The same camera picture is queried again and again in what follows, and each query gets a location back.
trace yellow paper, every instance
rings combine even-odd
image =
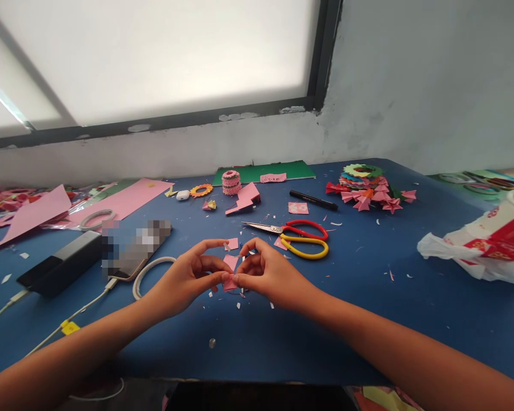
[[[79,326],[76,325],[76,323],[74,322],[67,322],[67,321],[64,321],[62,324],[61,324],[61,331],[63,332],[63,334],[65,335],[70,335],[72,334],[73,332],[76,332],[80,329]]]
[[[388,394],[379,387],[364,386],[364,397],[376,404],[386,408],[389,411],[417,411],[417,409],[406,404],[395,391]]]

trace white wall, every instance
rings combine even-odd
[[[424,174],[514,167],[514,0],[345,0],[322,114],[0,151],[0,183],[384,157]]]

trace charging cable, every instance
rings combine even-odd
[[[0,315],[5,311],[7,310],[8,308],[10,308],[12,305],[14,305],[17,301],[19,301],[21,298],[25,297],[26,295],[30,294],[30,291],[27,290],[27,289],[24,289],[24,290],[21,290],[19,291],[17,294],[15,294],[12,298],[10,298],[10,300],[7,302],[6,305],[4,305],[4,307],[2,307],[2,309],[0,310]]]
[[[155,265],[158,265],[160,263],[174,263],[177,259],[173,257],[160,257],[156,260],[154,260],[152,263],[147,264],[144,266],[144,268],[141,270],[139,274],[137,274],[137,277],[135,278],[135,281],[133,282],[133,298],[136,300],[140,300],[143,296],[141,295],[141,291],[139,290],[139,287],[141,285],[141,281],[143,281],[143,277],[145,274]]]
[[[55,329],[55,331],[53,333],[51,333],[50,335],[48,335],[46,337],[45,340],[43,340],[40,344],[38,344],[36,347],[34,347],[34,349],[28,353],[25,357],[28,357],[29,355],[31,355],[33,352],[39,350],[40,348],[42,348],[49,340],[51,340],[59,331],[61,331],[61,329],[63,328],[63,324],[65,323],[69,323],[74,317],[76,317],[78,314],[84,312],[87,308],[89,308],[91,305],[95,304],[97,301],[99,301],[102,297],[104,297],[105,295],[107,295],[107,293],[112,290],[114,288],[114,286],[116,285],[116,283],[118,282],[118,279],[112,279],[110,280],[107,285],[105,286],[105,290],[95,299],[93,300],[92,302],[84,305],[81,309],[79,309],[78,311],[76,311],[74,314],[72,314],[69,318],[67,318],[65,321],[63,321],[61,323],[61,325]]]

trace yellow tag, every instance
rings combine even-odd
[[[72,334],[73,332],[75,331],[78,331],[80,329],[79,326],[77,326],[74,322],[69,322],[67,323],[66,321],[63,322],[63,324],[61,324],[61,331],[63,332],[63,334],[65,335],[70,335]]]

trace person's left hand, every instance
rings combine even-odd
[[[208,249],[222,247],[228,240],[203,240],[182,254],[163,277],[140,300],[149,305],[157,321],[182,313],[200,294],[225,282],[231,268],[220,258],[203,255]]]

